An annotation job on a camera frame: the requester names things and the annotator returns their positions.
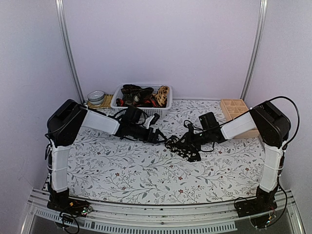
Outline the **black white floral tie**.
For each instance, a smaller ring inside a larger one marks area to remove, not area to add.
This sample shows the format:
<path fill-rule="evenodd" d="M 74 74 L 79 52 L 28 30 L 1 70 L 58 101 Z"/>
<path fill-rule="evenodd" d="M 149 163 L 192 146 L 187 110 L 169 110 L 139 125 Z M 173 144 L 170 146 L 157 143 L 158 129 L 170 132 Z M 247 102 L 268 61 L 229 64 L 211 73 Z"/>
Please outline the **black white floral tie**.
<path fill-rule="evenodd" d="M 172 153 L 187 159 L 189 162 L 201 161 L 199 149 L 190 142 L 189 137 L 184 135 L 182 138 L 171 136 L 166 142 L 165 147 Z"/>

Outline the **white plastic basket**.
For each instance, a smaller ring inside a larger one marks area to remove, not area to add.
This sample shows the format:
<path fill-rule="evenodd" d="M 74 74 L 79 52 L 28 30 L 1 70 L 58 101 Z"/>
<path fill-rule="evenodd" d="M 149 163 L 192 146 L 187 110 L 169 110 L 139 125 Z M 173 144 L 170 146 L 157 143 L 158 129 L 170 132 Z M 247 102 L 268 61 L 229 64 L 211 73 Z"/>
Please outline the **white plastic basket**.
<path fill-rule="evenodd" d="M 111 107 L 124 110 L 129 106 L 143 110 L 147 115 L 165 117 L 171 109 L 173 91 L 169 85 L 159 84 L 124 84 L 115 91 Z"/>

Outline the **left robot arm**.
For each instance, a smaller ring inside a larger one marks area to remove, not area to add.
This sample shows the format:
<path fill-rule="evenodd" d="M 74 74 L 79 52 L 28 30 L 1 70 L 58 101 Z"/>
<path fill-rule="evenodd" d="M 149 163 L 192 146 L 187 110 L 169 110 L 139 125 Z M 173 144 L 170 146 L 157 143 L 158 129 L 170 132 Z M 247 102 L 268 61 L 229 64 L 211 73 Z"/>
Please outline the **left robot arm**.
<path fill-rule="evenodd" d="M 82 127 L 129 140 L 163 143 L 167 140 L 166 136 L 159 129 L 154 130 L 151 127 L 158 119 L 158 114 L 148 116 L 134 106 L 109 116 L 72 99 L 66 100 L 47 121 L 48 132 L 45 137 L 49 144 L 46 147 L 45 158 L 48 161 L 49 206 L 67 212 L 72 206 L 88 204 L 71 199 L 67 185 L 68 155 Z"/>

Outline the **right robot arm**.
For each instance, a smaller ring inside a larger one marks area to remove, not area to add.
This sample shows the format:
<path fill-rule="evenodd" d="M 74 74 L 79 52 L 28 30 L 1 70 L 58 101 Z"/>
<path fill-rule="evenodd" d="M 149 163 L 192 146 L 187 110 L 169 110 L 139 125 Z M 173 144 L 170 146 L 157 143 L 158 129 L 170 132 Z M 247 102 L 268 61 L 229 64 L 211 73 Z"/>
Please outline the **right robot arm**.
<path fill-rule="evenodd" d="M 246 200 L 239 198 L 234 207 L 239 217 L 273 211 L 277 208 L 275 194 L 280 185 L 284 154 L 293 138 L 289 138 L 291 122 L 269 99 L 235 117 L 219 124 L 212 112 L 199 117 L 201 129 L 186 125 L 188 132 L 182 138 L 171 137 L 168 148 L 190 162 L 200 160 L 201 146 L 207 143 L 222 143 L 257 129 L 264 143 L 265 161 L 262 177 L 256 189 L 256 197 Z"/>

